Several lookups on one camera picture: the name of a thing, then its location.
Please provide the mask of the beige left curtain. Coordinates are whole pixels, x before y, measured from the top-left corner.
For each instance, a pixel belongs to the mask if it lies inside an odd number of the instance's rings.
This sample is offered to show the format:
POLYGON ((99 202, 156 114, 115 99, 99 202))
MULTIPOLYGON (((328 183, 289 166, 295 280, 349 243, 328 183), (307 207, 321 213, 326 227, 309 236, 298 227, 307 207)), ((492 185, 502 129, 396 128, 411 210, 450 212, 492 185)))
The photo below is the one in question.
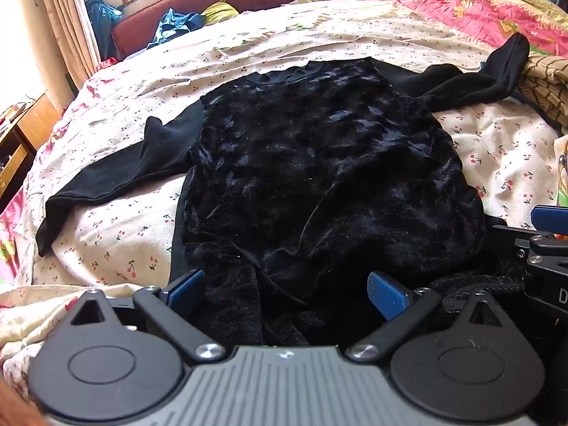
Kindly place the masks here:
POLYGON ((65 66, 81 89, 101 63, 85 0, 43 0, 65 66))

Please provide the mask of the pink floral quilt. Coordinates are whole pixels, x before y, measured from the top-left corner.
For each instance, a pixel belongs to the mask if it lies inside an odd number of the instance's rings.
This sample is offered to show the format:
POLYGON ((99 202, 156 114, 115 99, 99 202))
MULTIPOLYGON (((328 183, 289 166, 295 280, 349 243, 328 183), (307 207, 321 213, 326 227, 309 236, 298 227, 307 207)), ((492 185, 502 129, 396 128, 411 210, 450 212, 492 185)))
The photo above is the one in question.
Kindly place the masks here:
POLYGON ((520 33, 539 54, 567 56, 567 12, 549 0, 377 1, 395 1, 425 19, 494 47, 520 33))

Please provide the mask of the beige striped knit garment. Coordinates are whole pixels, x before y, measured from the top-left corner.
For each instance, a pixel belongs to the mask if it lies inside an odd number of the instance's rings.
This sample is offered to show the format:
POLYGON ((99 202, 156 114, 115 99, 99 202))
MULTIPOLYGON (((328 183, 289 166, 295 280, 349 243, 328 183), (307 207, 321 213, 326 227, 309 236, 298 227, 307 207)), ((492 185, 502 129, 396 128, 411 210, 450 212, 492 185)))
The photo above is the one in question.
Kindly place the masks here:
POLYGON ((563 134, 567 131, 567 83, 567 58, 530 53, 517 88, 556 121, 563 134))

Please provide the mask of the cherry print bed sheet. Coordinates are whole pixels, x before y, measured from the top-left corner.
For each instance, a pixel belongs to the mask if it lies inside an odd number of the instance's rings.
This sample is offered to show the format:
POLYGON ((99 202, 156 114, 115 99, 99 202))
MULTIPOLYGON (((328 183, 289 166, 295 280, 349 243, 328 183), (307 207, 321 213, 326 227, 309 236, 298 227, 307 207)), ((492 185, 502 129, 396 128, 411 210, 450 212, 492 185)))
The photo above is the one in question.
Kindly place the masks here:
POLYGON ((392 0, 344 0, 251 12, 106 68, 80 91, 38 153, 23 198, 1 220, 1 365, 21 368, 89 286, 112 297, 169 278, 182 178, 154 183, 66 221, 38 256, 47 198, 88 164, 142 138, 147 118, 175 118, 201 95, 253 71, 373 57, 413 71, 474 71, 490 46, 392 0))

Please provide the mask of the blue plastic bag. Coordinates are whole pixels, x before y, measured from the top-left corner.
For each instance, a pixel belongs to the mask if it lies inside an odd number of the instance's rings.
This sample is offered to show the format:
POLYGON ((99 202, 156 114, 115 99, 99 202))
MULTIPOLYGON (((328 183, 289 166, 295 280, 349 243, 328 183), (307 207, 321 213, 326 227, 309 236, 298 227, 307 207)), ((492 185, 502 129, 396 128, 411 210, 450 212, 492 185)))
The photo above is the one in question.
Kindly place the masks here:
POLYGON ((154 37, 146 46, 151 49, 170 40, 199 30, 205 25, 205 17, 197 12, 182 13, 169 8, 161 17, 154 37))

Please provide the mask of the wooden side desk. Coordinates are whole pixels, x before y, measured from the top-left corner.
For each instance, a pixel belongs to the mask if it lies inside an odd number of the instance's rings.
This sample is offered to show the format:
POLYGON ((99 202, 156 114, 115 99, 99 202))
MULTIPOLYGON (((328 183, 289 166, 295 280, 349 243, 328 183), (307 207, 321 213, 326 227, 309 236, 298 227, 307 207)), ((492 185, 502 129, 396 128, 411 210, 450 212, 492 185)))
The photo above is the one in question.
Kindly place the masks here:
POLYGON ((1 133, 1 210, 21 188, 39 148, 60 118, 49 97, 43 94, 1 133))

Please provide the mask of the yellow green cloth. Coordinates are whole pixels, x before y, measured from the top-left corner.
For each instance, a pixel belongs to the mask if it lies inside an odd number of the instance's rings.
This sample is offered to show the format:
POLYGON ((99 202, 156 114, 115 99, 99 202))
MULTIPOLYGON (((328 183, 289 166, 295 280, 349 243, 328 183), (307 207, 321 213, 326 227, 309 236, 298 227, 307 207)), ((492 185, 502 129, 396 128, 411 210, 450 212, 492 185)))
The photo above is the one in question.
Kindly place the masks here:
POLYGON ((239 16, 239 14, 240 13, 233 6, 224 0, 215 2, 201 13, 204 17, 205 25, 214 25, 219 22, 224 22, 239 16))

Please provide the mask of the teal hanging bag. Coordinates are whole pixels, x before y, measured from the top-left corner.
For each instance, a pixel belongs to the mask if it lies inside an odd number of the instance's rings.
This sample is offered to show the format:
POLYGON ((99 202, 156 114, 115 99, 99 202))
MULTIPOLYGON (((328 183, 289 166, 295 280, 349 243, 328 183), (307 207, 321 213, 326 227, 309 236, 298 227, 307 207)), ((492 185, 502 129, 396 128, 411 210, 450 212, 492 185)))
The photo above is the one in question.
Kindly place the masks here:
POLYGON ((86 9, 88 19, 92 24, 92 30, 98 46, 100 59, 106 61, 118 55, 113 39, 113 28, 122 19, 123 12, 104 0, 87 0, 86 9))

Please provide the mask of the black velvet long-sleeve top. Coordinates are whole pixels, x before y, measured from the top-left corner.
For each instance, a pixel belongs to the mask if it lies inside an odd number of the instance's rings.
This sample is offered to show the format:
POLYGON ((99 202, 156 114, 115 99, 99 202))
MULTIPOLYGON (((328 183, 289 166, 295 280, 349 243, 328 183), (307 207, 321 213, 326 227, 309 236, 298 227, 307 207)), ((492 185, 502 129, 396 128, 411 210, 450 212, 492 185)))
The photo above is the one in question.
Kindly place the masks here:
POLYGON ((415 288, 479 267, 492 218, 436 114, 510 96, 529 54, 517 33, 474 73, 365 58, 225 83, 51 196, 38 252, 75 207, 180 174, 171 272, 206 279, 192 324, 228 347, 346 344, 377 319, 371 272, 415 288))

